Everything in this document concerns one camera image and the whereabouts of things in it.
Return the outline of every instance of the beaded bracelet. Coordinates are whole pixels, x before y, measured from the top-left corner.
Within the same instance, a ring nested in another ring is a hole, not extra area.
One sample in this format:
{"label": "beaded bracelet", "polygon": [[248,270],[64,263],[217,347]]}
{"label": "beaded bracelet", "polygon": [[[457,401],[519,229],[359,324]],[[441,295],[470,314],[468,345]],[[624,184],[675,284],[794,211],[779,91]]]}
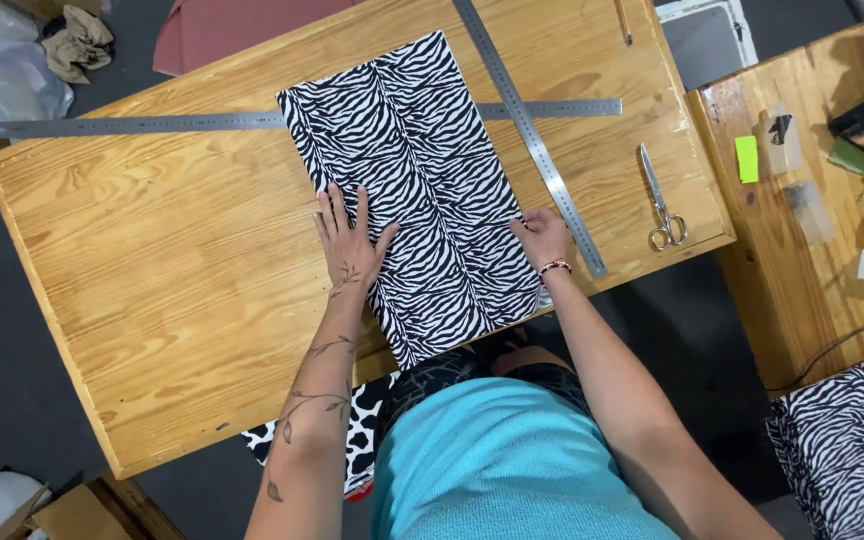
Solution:
{"label": "beaded bracelet", "polygon": [[569,274],[572,273],[572,267],[570,266],[570,264],[560,258],[557,258],[556,260],[549,262],[545,266],[542,266],[541,269],[538,270],[538,282],[541,283],[543,287],[546,286],[546,282],[543,280],[543,275],[553,268],[564,268],[565,270],[568,270]]}

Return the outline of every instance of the scissor handle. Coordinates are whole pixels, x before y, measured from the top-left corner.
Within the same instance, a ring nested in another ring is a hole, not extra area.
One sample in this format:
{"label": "scissor handle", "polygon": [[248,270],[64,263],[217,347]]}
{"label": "scissor handle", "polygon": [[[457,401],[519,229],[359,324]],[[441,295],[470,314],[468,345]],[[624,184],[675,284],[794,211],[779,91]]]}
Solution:
{"label": "scissor handle", "polygon": [[668,221],[662,224],[662,227],[655,227],[649,234],[649,241],[658,251],[666,251],[670,246],[678,246],[689,238],[689,228],[686,227],[686,220],[678,214],[668,216]]}

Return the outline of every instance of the black shorts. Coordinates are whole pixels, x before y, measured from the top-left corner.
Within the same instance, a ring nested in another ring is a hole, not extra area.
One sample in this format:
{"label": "black shorts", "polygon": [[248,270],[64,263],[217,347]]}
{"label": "black shorts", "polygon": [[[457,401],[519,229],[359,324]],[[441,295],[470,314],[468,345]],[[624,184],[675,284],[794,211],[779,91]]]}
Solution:
{"label": "black shorts", "polygon": [[[382,439],[402,414],[432,394],[465,381],[494,376],[489,366],[468,349],[448,350],[403,371],[379,408],[373,448],[378,451]],[[579,377],[565,366],[547,362],[530,364],[517,367],[503,377],[545,388],[592,416]]]}

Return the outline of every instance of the scissor blade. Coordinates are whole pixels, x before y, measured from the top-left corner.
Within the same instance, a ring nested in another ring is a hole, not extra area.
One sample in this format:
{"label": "scissor blade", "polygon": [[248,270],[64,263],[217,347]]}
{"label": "scissor blade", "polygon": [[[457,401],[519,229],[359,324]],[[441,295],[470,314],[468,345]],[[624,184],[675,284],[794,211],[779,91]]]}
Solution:
{"label": "scissor blade", "polygon": [[652,190],[652,199],[657,207],[664,207],[666,199],[663,198],[663,192],[659,190],[656,171],[652,169],[652,161],[649,160],[649,153],[645,151],[644,142],[638,145],[638,154],[642,157],[642,165],[645,166],[645,176],[649,177],[649,188]]}

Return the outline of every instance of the metal ruler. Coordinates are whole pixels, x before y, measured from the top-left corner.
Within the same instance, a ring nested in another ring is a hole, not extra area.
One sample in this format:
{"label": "metal ruler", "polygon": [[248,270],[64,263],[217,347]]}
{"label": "metal ruler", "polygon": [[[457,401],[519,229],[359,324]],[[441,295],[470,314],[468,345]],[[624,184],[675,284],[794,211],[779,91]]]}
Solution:
{"label": "metal ruler", "polygon": [[582,222],[579,210],[576,209],[575,202],[572,202],[562,176],[555,168],[555,164],[552,163],[552,157],[549,155],[546,143],[539,137],[539,131],[536,129],[535,122],[532,121],[528,107],[522,102],[522,97],[520,97],[509,72],[502,63],[496,45],[492,43],[492,38],[489,37],[485,25],[482,24],[482,19],[475,10],[472,0],[452,0],[452,4],[455,5],[459,17],[465,24],[465,29],[468,30],[475,47],[479,50],[482,62],[485,63],[492,82],[495,83],[495,87],[502,96],[502,102],[508,108],[519,134],[522,135],[522,141],[525,141],[525,146],[532,154],[532,160],[538,167],[538,173],[545,180],[545,185],[552,193],[552,199],[555,200],[558,211],[572,232],[572,238],[579,246],[579,252],[582,254],[585,265],[588,266],[588,270],[594,278],[605,276],[608,270],[605,262],[602,261],[602,255],[595,247],[595,242],[589,234],[586,224]]}
{"label": "metal ruler", "polygon": [[[505,104],[475,105],[483,120],[510,120]],[[622,100],[574,99],[566,101],[533,101],[525,104],[535,117],[602,117],[621,115]],[[268,130],[284,128],[282,113],[224,112],[218,114],[187,114],[181,116],[132,116],[119,118],[71,118],[28,122],[0,122],[1,139],[46,139],[135,134],[167,134],[182,132],[217,132],[227,130]]]}

